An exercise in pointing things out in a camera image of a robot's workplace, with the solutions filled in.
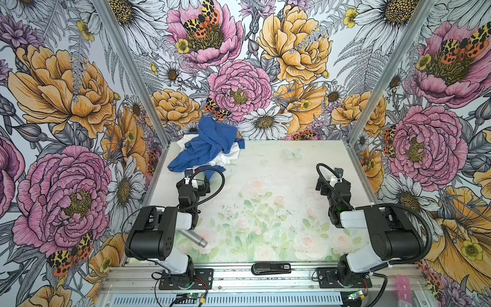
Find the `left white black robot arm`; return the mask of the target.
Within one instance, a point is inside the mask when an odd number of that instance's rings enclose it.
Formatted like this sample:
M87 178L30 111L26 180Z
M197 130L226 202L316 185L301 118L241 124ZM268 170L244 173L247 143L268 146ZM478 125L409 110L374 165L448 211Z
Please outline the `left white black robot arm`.
M211 288L214 271L196 269L192 258L175 247L174 241L179 233L199 247L208 245L208 241L194 231L198 226L199 206L224 188L224 170L221 166L185 170L184 178L176 184L178 205L147 206L135 211L136 220L124 242L125 254L160 268L155 277L157 288Z

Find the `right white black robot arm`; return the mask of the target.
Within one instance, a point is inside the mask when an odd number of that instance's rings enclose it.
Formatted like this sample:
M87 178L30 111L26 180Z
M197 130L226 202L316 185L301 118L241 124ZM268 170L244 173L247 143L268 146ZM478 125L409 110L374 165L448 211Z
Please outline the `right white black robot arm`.
M328 215L338 229L361 229L369 242L344 254L335 267L318 268L315 277L322 288L369 287L371 276L386 267L413 264L424 259L433 244L430 224L416 210L401 203L351 205L351 184L341 168L316 165L316 190L329 201Z

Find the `blue cloth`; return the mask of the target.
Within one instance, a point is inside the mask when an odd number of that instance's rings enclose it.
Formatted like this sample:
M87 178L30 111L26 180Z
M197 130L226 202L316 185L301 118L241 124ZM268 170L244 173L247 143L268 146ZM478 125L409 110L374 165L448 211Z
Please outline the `blue cloth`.
M213 160L220 152L228 154L234 142L239 142L241 150L245 149L245 141L237 137L237 128L216 122L210 117L203 117L198 123L198 137L185 144L185 150L170 162L168 170L183 173L185 170L202 169L209 165L205 163ZM224 172L226 166L209 166Z

